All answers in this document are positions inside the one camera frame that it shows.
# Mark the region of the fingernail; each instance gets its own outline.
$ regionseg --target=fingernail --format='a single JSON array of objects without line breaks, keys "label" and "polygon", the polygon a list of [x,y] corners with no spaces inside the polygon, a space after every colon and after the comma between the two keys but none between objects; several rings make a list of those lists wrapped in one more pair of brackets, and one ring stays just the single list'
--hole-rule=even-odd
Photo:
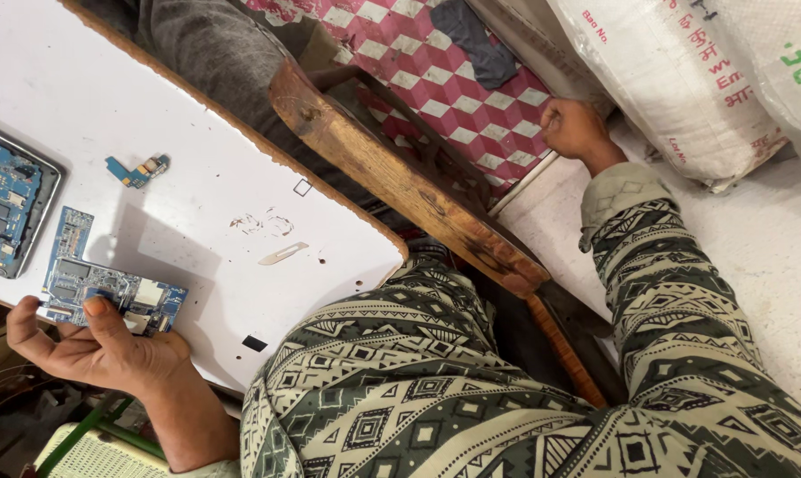
[{"label": "fingernail", "polygon": [[98,316],[105,312],[108,304],[105,303],[105,298],[101,295],[94,295],[90,299],[84,301],[84,311],[88,316]]}]

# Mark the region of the white floor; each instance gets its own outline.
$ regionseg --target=white floor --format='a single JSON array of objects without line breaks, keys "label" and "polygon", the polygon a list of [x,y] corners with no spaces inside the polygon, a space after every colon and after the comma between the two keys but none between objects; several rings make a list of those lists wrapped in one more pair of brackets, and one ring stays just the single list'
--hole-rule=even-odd
[{"label": "white floor", "polygon": [[[614,139],[631,161],[645,144],[619,121]],[[767,370],[801,402],[801,163],[770,160],[714,195],[665,162],[652,165],[675,194],[688,228],[735,288]],[[580,200],[589,182],[582,164],[559,158],[498,219],[539,256],[551,275],[610,318],[592,260],[577,248]]]}]

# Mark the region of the sleeve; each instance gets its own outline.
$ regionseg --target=sleeve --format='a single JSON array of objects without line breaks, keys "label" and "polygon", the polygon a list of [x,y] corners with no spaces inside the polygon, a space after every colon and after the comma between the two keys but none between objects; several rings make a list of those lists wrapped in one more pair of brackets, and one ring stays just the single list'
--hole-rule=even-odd
[{"label": "sleeve", "polygon": [[587,187],[581,215],[580,247],[592,249],[607,289],[632,406],[678,411],[685,408],[670,397],[744,390],[746,402],[801,418],[801,406],[764,370],[734,291],[656,173],[635,163],[603,171]]},{"label": "sleeve", "polygon": [[240,478],[240,466],[237,460],[225,460],[184,473],[168,471],[167,476],[172,478]]}]

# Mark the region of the circuit board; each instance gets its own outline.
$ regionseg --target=circuit board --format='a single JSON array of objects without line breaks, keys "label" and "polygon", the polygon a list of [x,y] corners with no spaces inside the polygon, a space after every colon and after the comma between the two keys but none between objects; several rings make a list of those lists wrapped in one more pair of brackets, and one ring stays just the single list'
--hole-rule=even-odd
[{"label": "circuit board", "polygon": [[113,156],[105,158],[105,167],[126,187],[140,189],[150,179],[164,173],[170,166],[170,158],[161,155],[158,158],[150,158],[143,162],[138,168],[129,171]]},{"label": "circuit board", "polygon": [[0,271],[9,270],[19,258],[42,175],[40,166],[0,146]]},{"label": "circuit board", "polygon": [[93,216],[64,206],[52,247],[44,293],[46,316],[57,322],[87,326],[82,303],[94,295],[110,300],[132,333],[167,332],[188,289],[152,281],[81,259]]}]

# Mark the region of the green metal stand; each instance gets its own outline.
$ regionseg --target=green metal stand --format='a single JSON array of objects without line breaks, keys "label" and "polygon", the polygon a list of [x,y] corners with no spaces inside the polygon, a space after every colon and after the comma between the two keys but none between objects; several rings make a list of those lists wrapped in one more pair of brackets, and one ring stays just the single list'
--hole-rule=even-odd
[{"label": "green metal stand", "polygon": [[[108,413],[108,410],[119,399],[122,399],[123,402],[117,408],[115,408],[113,412]],[[119,438],[120,440],[126,441],[127,443],[150,453],[151,455],[155,455],[160,459],[166,460],[164,451],[161,450],[161,446],[158,443],[149,441],[136,433],[132,433],[131,431],[120,428],[114,424],[114,421],[126,411],[128,406],[131,405],[133,401],[133,398],[128,397],[120,392],[109,392],[105,394],[105,397],[103,397],[96,407],[94,407],[93,410],[87,414],[87,417],[81,420],[81,422],[76,425],[75,429],[70,431],[70,434],[58,444],[55,450],[49,453],[49,456],[47,456],[43,463],[41,463],[40,467],[37,468],[37,478],[46,478],[49,476],[49,474],[52,473],[52,470],[55,468],[55,465],[57,465],[58,462],[61,461],[61,459],[65,457],[68,452],[70,452],[76,443],[81,440],[84,434],[93,428],[101,429]]]}]

